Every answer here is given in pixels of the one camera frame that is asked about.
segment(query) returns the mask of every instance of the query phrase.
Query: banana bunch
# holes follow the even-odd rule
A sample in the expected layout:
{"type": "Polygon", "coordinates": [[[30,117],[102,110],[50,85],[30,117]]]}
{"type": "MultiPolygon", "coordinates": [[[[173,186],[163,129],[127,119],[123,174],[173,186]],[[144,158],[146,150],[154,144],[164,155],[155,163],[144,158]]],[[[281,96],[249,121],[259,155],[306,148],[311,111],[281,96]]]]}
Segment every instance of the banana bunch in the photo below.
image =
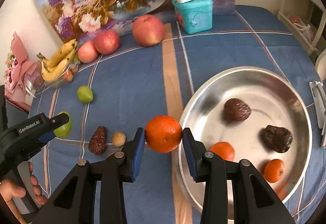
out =
{"type": "Polygon", "coordinates": [[[65,43],[50,60],[47,60],[41,53],[37,55],[41,59],[42,77],[46,82],[53,82],[63,73],[69,61],[74,57],[77,44],[76,39],[65,43]]]}

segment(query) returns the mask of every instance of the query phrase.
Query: dried date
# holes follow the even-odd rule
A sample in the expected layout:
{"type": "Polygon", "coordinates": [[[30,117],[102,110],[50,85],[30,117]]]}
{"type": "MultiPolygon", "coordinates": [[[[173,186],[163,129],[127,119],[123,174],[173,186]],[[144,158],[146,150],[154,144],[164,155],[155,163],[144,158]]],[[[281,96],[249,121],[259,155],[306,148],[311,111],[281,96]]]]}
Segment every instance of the dried date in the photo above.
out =
{"type": "Polygon", "coordinates": [[[229,123],[244,121],[250,114],[250,107],[240,99],[231,98],[224,104],[224,119],[229,123]]]}
{"type": "Polygon", "coordinates": [[[106,150],[106,134],[105,126],[99,126],[92,136],[88,144],[88,149],[91,153],[101,155],[106,150]]]}
{"type": "Polygon", "coordinates": [[[278,153],[287,152],[293,141],[291,131],[273,125],[268,125],[262,130],[261,138],[267,148],[278,153]]]}

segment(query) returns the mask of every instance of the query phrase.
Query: white clip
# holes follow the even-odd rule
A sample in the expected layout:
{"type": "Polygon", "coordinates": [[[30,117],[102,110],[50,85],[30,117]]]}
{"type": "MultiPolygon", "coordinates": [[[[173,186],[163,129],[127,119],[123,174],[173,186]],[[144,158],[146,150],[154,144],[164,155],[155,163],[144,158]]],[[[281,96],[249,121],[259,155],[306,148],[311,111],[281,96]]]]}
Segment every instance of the white clip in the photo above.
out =
{"type": "Polygon", "coordinates": [[[318,127],[322,128],[322,147],[326,148],[326,95],[320,81],[309,82],[312,98],[314,99],[318,127]]]}

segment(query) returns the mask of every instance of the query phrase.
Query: stainless steel bowl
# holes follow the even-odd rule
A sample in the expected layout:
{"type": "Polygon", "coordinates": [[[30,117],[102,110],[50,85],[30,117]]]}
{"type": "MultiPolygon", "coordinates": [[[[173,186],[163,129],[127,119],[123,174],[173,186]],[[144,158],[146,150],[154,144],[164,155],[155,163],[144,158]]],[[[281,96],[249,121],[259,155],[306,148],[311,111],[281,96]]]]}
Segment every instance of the stainless steel bowl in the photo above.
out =
{"type": "MultiPolygon", "coordinates": [[[[260,171],[272,159],[285,163],[285,173],[271,187],[285,203],[299,186],[307,169],[312,144],[308,112],[296,90],[283,78],[257,67],[237,67],[223,71],[206,81],[188,102],[180,119],[195,140],[209,149],[219,141],[229,142],[235,150],[234,162],[248,159],[260,171]],[[225,102],[239,98],[251,108],[243,122],[226,124],[222,119],[225,102]],[[286,153],[267,150],[259,132],[267,125],[292,131],[293,142],[286,153]]],[[[205,183],[195,183],[190,176],[182,143],[173,154],[180,186],[192,205],[203,209],[205,183]]],[[[233,223],[233,195],[228,181],[229,223],[233,223]]]]}

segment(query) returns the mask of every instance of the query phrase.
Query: blue blanket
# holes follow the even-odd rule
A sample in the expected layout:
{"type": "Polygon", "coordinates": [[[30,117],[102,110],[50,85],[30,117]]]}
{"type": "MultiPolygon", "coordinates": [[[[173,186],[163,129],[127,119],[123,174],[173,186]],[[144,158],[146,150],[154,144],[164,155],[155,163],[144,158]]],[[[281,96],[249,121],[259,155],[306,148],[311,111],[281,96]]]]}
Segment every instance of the blue blanket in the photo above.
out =
{"type": "MultiPolygon", "coordinates": [[[[288,29],[269,11],[251,6],[237,6],[236,15],[215,16],[211,30],[194,35],[187,35],[177,22],[165,24],[164,41],[150,48],[138,46],[131,35],[124,36],[114,54],[83,65],[70,85],[39,93],[30,116],[44,112],[51,117],[67,111],[73,120],[67,139],[53,139],[32,159],[44,193],[53,193],[79,157],[92,163],[118,151],[110,143],[114,132],[123,131],[130,140],[138,127],[157,115],[178,119],[206,80],[237,66],[262,67],[284,77],[309,110],[313,132],[309,167],[286,203],[295,221],[304,224],[326,192],[326,157],[308,86],[319,77],[288,29]],[[78,100],[81,85],[94,91],[91,104],[78,100]],[[108,128],[108,149],[101,156],[88,150],[98,126],[108,128]]],[[[170,153],[146,148],[139,177],[123,187],[130,224],[200,222],[200,213],[190,207],[178,186],[170,153]]],[[[94,223],[99,223],[98,191],[96,199],[94,223]]]]}

